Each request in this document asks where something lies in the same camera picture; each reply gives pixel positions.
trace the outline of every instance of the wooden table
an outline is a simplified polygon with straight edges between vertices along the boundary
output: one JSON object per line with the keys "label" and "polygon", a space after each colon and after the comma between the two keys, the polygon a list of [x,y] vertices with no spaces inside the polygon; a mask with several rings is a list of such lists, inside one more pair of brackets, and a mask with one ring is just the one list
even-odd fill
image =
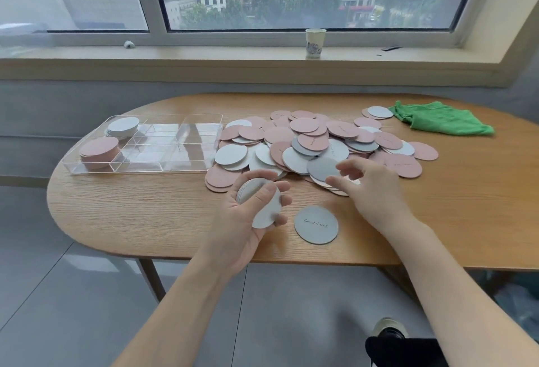
{"label": "wooden table", "polygon": [[[409,94],[200,94],[126,114],[222,113],[227,123],[253,115],[269,118],[274,110],[305,109],[352,122],[362,109],[394,105],[395,100],[405,104],[442,100],[471,110],[496,129],[495,137],[454,137],[414,131],[397,118],[383,120],[384,131],[428,143],[440,153],[436,161],[421,162],[421,177],[401,180],[419,220],[435,230],[464,267],[539,269],[539,126],[526,120]],[[387,241],[363,220],[349,198],[295,174],[287,179],[294,202],[283,212],[293,219],[302,207],[323,205],[337,216],[339,235],[327,245],[311,245],[295,233],[291,220],[264,237],[253,261],[399,264]],[[61,164],[47,189],[53,218],[74,240],[113,255],[143,259],[191,258],[221,198],[206,189],[204,173],[71,175]],[[143,273],[155,271],[151,261],[140,263]]]}

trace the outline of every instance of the green cloth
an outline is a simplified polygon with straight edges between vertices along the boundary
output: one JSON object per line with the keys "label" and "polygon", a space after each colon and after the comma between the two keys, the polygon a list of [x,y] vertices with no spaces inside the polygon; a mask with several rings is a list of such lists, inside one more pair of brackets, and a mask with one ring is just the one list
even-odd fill
{"label": "green cloth", "polygon": [[441,102],[401,104],[399,100],[389,110],[414,130],[433,131],[454,136],[491,136],[492,126],[480,122],[469,110],[460,110]]}

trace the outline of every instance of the paper cup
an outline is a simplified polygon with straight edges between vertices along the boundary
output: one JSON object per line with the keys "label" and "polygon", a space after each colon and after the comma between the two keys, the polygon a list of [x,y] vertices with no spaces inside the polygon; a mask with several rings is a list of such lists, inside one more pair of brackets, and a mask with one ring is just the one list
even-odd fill
{"label": "paper cup", "polygon": [[307,38],[307,58],[318,59],[322,53],[322,46],[324,45],[326,30],[320,28],[311,28],[306,29],[305,34]]}

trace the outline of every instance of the left hand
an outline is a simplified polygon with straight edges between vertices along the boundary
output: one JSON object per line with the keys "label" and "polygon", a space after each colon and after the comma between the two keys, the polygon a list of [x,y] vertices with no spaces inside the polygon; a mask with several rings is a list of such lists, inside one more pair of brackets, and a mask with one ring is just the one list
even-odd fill
{"label": "left hand", "polygon": [[[211,263],[229,276],[236,275],[253,259],[258,244],[266,232],[288,222],[286,215],[279,214],[275,223],[267,228],[253,228],[253,219],[273,198],[275,191],[290,189],[288,181],[269,183],[243,204],[238,204],[236,196],[243,184],[253,178],[275,180],[277,174],[270,170],[255,170],[243,173],[236,180],[232,189],[226,193],[219,207],[206,241],[200,252],[206,254]],[[281,195],[281,205],[292,203],[292,197]]]}

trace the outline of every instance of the clear plastic organizer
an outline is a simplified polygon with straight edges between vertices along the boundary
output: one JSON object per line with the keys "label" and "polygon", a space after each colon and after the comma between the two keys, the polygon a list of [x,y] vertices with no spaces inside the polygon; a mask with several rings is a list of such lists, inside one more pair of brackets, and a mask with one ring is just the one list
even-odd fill
{"label": "clear plastic organizer", "polygon": [[[140,120],[138,131],[120,140],[120,153],[104,161],[102,168],[88,168],[80,159],[80,148],[104,137],[112,121],[131,116]],[[221,114],[112,116],[66,154],[62,163],[72,174],[206,171],[213,165],[222,120]]]}

